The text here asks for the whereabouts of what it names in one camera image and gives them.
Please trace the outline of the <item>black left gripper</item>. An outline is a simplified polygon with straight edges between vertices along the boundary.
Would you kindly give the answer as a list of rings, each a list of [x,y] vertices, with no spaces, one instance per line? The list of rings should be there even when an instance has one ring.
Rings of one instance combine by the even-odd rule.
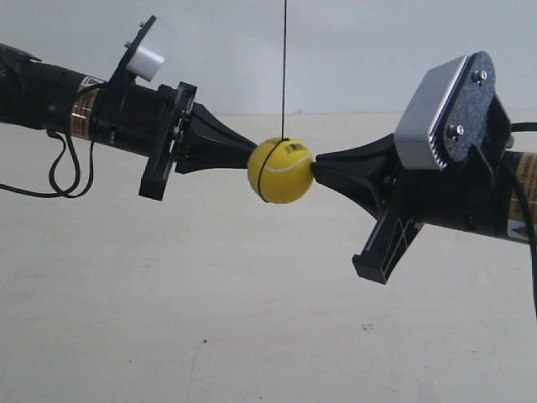
[[[152,90],[137,84],[141,77],[126,70],[132,42],[125,44],[116,70],[97,93],[91,136],[100,144],[147,158],[138,194],[162,200],[175,160],[175,172],[181,174],[246,169],[257,144],[219,121],[204,105],[193,104],[196,86],[182,81],[176,88],[162,84]]]

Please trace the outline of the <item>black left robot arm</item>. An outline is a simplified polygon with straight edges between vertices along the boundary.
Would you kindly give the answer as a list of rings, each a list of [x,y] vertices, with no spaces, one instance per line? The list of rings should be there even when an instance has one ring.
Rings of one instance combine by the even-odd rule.
[[[137,84],[137,78],[154,78],[175,37],[164,20],[151,16],[107,81],[3,44],[1,120],[45,130],[69,152],[78,138],[147,157],[138,194],[154,200],[163,198],[171,171],[246,168],[256,144],[196,102],[196,86]]]

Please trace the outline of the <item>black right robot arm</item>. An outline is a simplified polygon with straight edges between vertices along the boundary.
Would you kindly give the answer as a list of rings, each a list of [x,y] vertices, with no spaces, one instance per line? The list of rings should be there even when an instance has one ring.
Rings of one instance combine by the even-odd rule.
[[[353,265],[380,284],[426,224],[536,244],[536,156],[498,99],[491,57],[463,55],[428,70],[396,129],[354,149],[321,154],[315,180],[356,202],[375,226]]]

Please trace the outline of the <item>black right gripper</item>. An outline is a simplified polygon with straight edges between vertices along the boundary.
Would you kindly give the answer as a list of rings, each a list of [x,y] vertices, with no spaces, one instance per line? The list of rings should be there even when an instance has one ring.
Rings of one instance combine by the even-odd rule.
[[[498,162],[508,147],[511,122],[499,101],[491,56],[468,55],[441,118],[444,170],[401,168],[393,199],[382,205],[383,166],[394,159],[394,135],[352,149],[319,154],[315,180],[378,219],[360,254],[352,258],[359,277],[385,284],[424,224],[466,232],[493,229]]]

